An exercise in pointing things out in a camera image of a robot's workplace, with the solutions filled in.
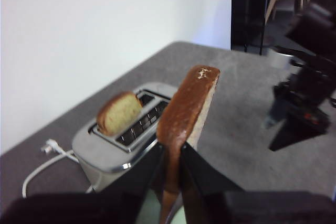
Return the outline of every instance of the toaster slot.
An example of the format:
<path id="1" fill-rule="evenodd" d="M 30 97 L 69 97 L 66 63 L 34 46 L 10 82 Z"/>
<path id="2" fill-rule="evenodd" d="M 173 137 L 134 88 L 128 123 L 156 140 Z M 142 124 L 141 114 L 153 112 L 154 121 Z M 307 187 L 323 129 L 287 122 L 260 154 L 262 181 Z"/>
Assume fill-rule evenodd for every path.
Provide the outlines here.
<path id="1" fill-rule="evenodd" d="M 154 97 L 148 94 L 143 94 L 142 96 L 139 97 L 139 100 L 142 102 L 143 106 L 146 106 L 146 104 L 148 104 L 153 99 Z"/>
<path id="2" fill-rule="evenodd" d="M 157 106 L 152 108 L 140 121 L 133 124 L 126 132 L 124 132 L 116 141 L 122 145 L 129 146 L 133 143 L 146 129 L 155 123 L 161 116 L 167 102 L 161 101 Z"/>

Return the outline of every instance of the white wall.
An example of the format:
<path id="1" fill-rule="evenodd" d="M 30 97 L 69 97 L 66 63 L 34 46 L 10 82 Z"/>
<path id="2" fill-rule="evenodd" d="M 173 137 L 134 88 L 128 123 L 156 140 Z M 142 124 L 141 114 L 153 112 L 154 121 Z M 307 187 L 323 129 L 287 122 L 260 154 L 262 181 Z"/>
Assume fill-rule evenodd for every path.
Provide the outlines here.
<path id="1" fill-rule="evenodd" d="M 172 41 L 230 48 L 230 9 L 231 0 L 1 0 L 1 153 Z"/>

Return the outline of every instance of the floor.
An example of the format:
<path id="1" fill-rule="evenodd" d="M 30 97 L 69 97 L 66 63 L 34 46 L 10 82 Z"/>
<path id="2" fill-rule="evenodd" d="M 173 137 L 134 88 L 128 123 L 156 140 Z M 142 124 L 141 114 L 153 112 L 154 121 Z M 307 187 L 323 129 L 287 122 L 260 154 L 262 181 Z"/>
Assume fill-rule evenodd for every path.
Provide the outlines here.
<path id="1" fill-rule="evenodd" d="M 275 45 L 309 52 L 308 50 L 304 49 L 299 44 L 295 43 L 285 36 L 286 32 L 290 29 L 293 18 L 293 12 L 288 10 L 278 10 L 276 12 L 275 19 L 272 20 L 270 18 L 265 27 L 262 55 L 266 56 L 268 53 L 268 48 Z M 257 45 L 258 43 L 260 43 L 260 38 L 257 38 L 255 39 L 255 41 L 252 42 L 252 44 L 255 45 Z M 244 51 L 244 46 L 233 45 L 232 50 Z M 247 48 L 247 52 L 252 54 L 259 54 L 259 46 L 249 45 Z"/>

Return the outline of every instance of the black object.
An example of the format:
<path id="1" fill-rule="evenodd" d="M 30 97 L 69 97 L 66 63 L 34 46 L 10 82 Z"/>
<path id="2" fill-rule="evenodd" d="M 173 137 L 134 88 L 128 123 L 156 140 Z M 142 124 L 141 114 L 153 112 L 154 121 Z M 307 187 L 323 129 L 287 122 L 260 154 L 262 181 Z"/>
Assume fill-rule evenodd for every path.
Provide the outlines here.
<path id="1" fill-rule="evenodd" d="M 260 36 L 259 54 L 262 54 L 268 2 L 269 0 L 232 0 L 232 45 L 244 45 L 247 51 L 250 42 Z"/>
<path id="2" fill-rule="evenodd" d="M 187 223 L 336 223 L 336 205 L 304 191 L 243 191 L 188 144 L 181 149 L 181 189 Z"/>
<path id="3" fill-rule="evenodd" d="M 134 223 L 150 188 L 162 198 L 163 156 L 164 148 L 157 143 L 129 172 L 97 194 L 17 200 L 0 223 Z M 187 223 L 336 223 L 336 205 L 326 196 L 243 191 L 187 143 L 181 149 L 180 183 Z"/>
<path id="4" fill-rule="evenodd" d="M 274 86 L 275 101 L 267 126 L 283 119 L 286 122 L 269 147 L 272 151 L 327 132 L 328 115 L 318 107 L 325 99 L 330 99 L 332 104 L 330 97 L 336 89 L 335 14 L 311 3 L 287 33 L 288 38 L 316 55 L 275 48 L 275 51 L 293 55 L 302 62 L 292 60 L 291 64 L 300 67 L 300 71 Z"/>

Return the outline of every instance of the bread slice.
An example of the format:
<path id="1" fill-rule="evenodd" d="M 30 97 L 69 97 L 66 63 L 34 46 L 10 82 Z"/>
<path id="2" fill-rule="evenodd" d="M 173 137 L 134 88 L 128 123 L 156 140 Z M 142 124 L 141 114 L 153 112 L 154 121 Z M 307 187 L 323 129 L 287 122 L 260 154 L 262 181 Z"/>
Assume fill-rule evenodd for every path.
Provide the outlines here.
<path id="1" fill-rule="evenodd" d="M 108 101 L 97 115 L 99 131 L 107 136 L 122 132 L 139 115 L 142 103 L 133 92 L 122 92 Z"/>
<path id="2" fill-rule="evenodd" d="M 181 147 L 186 141 L 197 147 L 219 73 L 219 69 L 204 65 L 191 68 L 159 120 L 156 136 L 166 148 L 166 178 L 160 223 L 165 223 L 180 191 L 178 171 Z"/>

